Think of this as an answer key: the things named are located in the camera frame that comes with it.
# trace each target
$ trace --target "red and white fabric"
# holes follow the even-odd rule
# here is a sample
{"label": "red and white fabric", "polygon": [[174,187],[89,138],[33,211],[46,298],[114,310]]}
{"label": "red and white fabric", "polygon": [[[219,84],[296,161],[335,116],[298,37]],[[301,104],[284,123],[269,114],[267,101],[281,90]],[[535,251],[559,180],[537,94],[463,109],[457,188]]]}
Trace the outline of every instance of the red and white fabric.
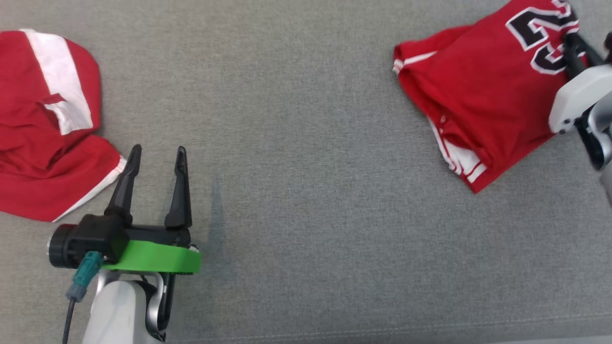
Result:
{"label": "red and white fabric", "polygon": [[55,221],[111,184],[125,159],[100,127],[100,74],[83,47],[0,32],[0,211]]}
{"label": "red and white fabric", "polygon": [[562,37],[577,30],[563,0],[511,0],[474,25],[395,47],[402,88],[473,192],[553,136],[548,115],[567,82]]}

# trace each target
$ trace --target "stitched seam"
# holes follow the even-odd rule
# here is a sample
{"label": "stitched seam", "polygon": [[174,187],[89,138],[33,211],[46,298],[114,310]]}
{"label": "stitched seam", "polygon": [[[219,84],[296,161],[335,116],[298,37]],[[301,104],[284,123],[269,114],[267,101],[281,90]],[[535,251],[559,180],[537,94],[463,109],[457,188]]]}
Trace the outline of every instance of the stitched seam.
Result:
{"label": "stitched seam", "polygon": [[[610,318],[612,312],[603,313],[587,313],[587,314],[575,314],[575,315],[560,315],[552,316],[548,318],[530,318],[530,319],[519,319],[519,320],[502,320],[502,321],[484,321],[479,323],[457,323],[457,324],[439,324],[439,325],[426,325],[426,326],[413,326],[413,327],[388,327],[384,329],[369,329],[369,330],[351,330],[351,331],[332,331],[332,332],[310,332],[301,334],[278,334],[278,335],[259,335],[259,336],[248,336],[248,337],[220,337],[220,338],[204,338],[204,339],[191,339],[182,340],[180,342],[215,342],[215,341],[229,341],[232,343],[261,343],[261,342],[279,342],[282,340],[312,340],[322,338],[344,338],[344,337],[365,337],[368,335],[385,335],[385,334],[408,334],[408,333],[419,333],[419,332],[442,332],[442,331],[456,331],[463,329],[479,329],[488,327],[513,327],[513,326],[528,326],[538,323],[568,323],[571,321],[585,321],[585,320],[597,320]],[[247,339],[247,341],[237,342],[236,340]]]}

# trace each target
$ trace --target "camera lens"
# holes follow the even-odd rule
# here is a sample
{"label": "camera lens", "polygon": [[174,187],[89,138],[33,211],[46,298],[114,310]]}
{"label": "camera lens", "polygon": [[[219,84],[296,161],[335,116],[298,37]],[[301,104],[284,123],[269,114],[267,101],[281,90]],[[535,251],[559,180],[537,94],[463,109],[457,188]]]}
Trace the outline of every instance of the camera lens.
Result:
{"label": "camera lens", "polygon": [[67,241],[75,227],[75,225],[61,225],[49,239],[47,245],[49,249],[49,262],[54,267],[73,268],[68,259]]}

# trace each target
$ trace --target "green band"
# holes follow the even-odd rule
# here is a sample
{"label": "green band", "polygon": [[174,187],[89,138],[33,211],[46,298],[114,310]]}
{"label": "green band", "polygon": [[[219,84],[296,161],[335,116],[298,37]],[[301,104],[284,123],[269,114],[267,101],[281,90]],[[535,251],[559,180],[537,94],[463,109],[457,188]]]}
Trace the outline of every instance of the green band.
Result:
{"label": "green band", "polygon": [[184,247],[131,240],[117,264],[103,267],[109,270],[170,272],[195,274],[200,271],[199,252]]}

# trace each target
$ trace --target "folded red jersey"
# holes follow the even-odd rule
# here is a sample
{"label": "folded red jersey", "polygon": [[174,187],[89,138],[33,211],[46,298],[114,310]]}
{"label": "folded red jersey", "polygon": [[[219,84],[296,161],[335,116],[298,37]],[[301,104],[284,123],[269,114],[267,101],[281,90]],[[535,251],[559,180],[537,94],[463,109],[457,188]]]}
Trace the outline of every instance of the folded red jersey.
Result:
{"label": "folded red jersey", "polygon": [[548,115],[567,82],[562,38],[577,31],[567,2],[511,0],[474,25],[395,47],[402,88],[474,192],[553,136]]}
{"label": "folded red jersey", "polygon": [[92,135],[100,75],[91,55],[62,37],[0,32],[0,211],[54,221],[112,183],[125,166]]}

